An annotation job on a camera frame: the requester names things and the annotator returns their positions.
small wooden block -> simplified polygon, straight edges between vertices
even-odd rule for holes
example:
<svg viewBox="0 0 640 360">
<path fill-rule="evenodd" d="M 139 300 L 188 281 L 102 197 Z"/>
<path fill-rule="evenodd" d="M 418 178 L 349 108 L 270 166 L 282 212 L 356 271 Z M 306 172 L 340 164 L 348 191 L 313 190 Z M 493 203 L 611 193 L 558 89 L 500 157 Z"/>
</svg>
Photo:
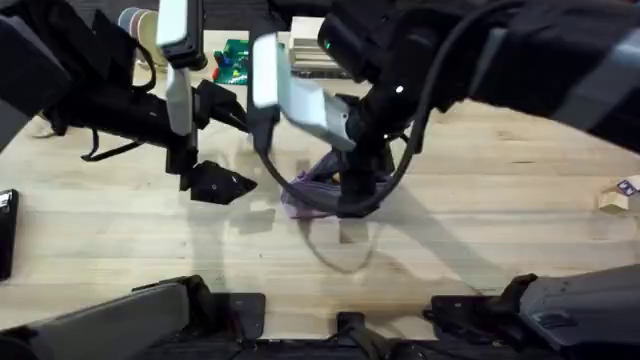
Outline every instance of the small wooden block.
<svg viewBox="0 0 640 360">
<path fill-rule="evenodd" d="M 629 211 L 629 198 L 616 191 L 600 194 L 598 208 L 607 214 L 619 214 Z"/>
</svg>

wooden tabletop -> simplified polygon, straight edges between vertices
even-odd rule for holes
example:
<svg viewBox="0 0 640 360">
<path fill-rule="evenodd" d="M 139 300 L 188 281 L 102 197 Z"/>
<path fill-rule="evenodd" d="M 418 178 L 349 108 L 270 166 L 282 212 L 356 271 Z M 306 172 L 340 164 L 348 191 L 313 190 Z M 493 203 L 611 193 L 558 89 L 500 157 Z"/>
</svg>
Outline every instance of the wooden tabletop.
<svg viewBox="0 0 640 360">
<path fill-rule="evenodd" d="M 227 38 L 207 33 L 211 58 Z M 209 68 L 193 76 L 210 78 Z M 323 81 L 362 95 L 366 85 Z M 244 103 L 246 89 L 230 86 Z M 595 210 L 640 158 L 548 120 L 464 103 L 434 114 L 399 188 L 364 220 L 287 218 L 280 188 L 246 135 L 212 123 L 201 160 L 259 183 L 231 206 L 189 201 L 152 146 L 89 164 L 88 130 L 36 139 L 32 122 L 0 156 L 0 189 L 22 193 L 14 275 L 0 327 L 96 304 L 158 280 L 200 274 L 214 291 L 267 295 L 267 337 L 319 337 L 337 311 L 386 334 L 430 336 L 420 310 L 436 294 L 497 294 L 518 274 L 567 275 L 636 263 L 638 222 Z M 109 149 L 126 141 L 102 136 Z M 396 144 L 400 154 L 402 144 Z M 287 177 L 328 146 L 278 126 L 272 157 Z"/>
</svg>

black clamp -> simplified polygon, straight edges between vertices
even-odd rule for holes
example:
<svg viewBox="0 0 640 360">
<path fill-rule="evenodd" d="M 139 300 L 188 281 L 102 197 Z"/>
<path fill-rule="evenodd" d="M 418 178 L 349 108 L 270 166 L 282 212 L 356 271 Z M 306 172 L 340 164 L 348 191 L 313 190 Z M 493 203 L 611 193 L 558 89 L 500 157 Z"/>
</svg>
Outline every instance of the black clamp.
<svg viewBox="0 0 640 360">
<path fill-rule="evenodd" d="M 180 190 L 191 189 L 191 200 L 221 205 L 230 204 L 257 186 L 255 181 L 212 161 L 198 164 L 180 177 Z"/>
<path fill-rule="evenodd" d="M 183 334 L 189 337 L 220 334 L 237 341 L 256 340 L 262 336 L 266 309 L 264 294 L 212 293 L 199 275 L 168 279 L 132 291 L 176 283 L 186 288 L 189 298 L 189 324 Z"/>
<path fill-rule="evenodd" d="M 536 279 L 534 274 L 518 276 L 501 296 L 434 296 L 422 314 L 438 338 L 449 335 L 473 345 L 504 343 L 516 350 L 544 347 L 519 318 L 520 298 Z"/>
<path fill-rule="evenodd" d="M 234 92 L 210 81 L 202 81 L 194 93 L 194 122 L 198 129 L 209 124 L 209 118 L 248 132 L 247 115 Z"/>
</svg>

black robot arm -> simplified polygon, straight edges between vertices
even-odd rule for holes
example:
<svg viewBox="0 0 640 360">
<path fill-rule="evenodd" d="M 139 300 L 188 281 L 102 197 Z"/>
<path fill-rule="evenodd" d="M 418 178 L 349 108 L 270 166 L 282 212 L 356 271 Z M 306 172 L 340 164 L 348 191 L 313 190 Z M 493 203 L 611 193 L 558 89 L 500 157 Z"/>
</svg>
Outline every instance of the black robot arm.
<svg viewBox="0 0 640 360">
<path fill-rule="evenodd" d="M 336 1 L 318 43 L 355 81 L 372 84 L 348 102 L 344 128 L 356 146 L 340 151 L 340 206 L 288 186 L 266 147 L 256 150 L 289 193 L 339 216 L 374 211 L 421 152 L 431 110 L 465 99 L 547 117 L 638 152 L 638 25 L 639 8 L 604 1 L 429 1 L 409 9 Z M 376 173 L 390 157 L 386 143 L 411 124 L 395 174 L 376 191 Z M 265 143 L 260 131 L 254 135 Z"/>
</svg>

phone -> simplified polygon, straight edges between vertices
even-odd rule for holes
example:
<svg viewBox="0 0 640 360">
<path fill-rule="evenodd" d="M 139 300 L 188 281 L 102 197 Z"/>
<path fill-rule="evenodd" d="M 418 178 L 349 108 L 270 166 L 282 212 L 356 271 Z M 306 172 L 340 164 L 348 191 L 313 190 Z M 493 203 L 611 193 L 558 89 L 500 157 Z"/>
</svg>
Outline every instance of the phone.
<svg viewBox="0 0 640 360">
<path fill-rule="evenodd" d="M 18 219 L 18 192 L 0 192 L 0 281 L 11 277 Z"/>
</svg>

